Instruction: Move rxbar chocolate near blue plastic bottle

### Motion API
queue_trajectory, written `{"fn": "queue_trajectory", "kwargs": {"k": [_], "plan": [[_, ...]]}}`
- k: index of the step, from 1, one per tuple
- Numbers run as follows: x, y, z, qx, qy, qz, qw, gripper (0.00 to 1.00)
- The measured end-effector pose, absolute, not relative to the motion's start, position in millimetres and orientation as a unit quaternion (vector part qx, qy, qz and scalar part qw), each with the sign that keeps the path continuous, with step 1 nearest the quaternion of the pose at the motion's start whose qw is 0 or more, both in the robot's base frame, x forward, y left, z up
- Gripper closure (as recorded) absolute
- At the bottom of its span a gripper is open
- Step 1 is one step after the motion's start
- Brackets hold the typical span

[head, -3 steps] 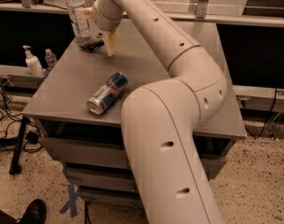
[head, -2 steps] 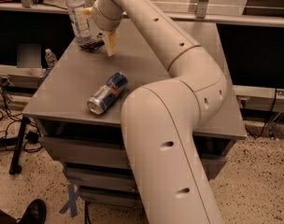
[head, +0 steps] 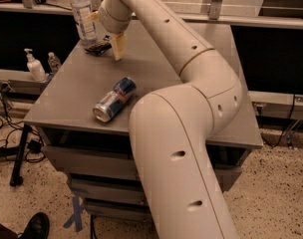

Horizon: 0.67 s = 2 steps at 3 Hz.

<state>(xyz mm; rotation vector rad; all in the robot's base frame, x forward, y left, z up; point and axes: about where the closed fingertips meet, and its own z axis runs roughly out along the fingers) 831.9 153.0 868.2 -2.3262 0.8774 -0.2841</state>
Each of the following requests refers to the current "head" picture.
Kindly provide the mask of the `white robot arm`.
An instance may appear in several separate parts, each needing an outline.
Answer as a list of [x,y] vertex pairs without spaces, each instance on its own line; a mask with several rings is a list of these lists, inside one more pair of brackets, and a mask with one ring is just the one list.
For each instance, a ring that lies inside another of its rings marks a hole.
[[205,142],[237,115],[239,77],[160,0],[104,0],[95,14],[113,34],[139,18],[181,79],[133,107],[129,133],[159,239],[239,239]]

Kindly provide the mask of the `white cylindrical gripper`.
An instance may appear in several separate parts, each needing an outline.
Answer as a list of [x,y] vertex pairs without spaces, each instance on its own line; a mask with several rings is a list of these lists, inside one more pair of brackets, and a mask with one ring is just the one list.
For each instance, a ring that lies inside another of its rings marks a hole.
[[111,45],[116,61],[119,61],[126,52],[127,36],[125,32],[132,20],[133,11],[122,0],[104,0],[99,12],[91,12],[87,18],[91,21],[99,21],[104,28],[112,33]]

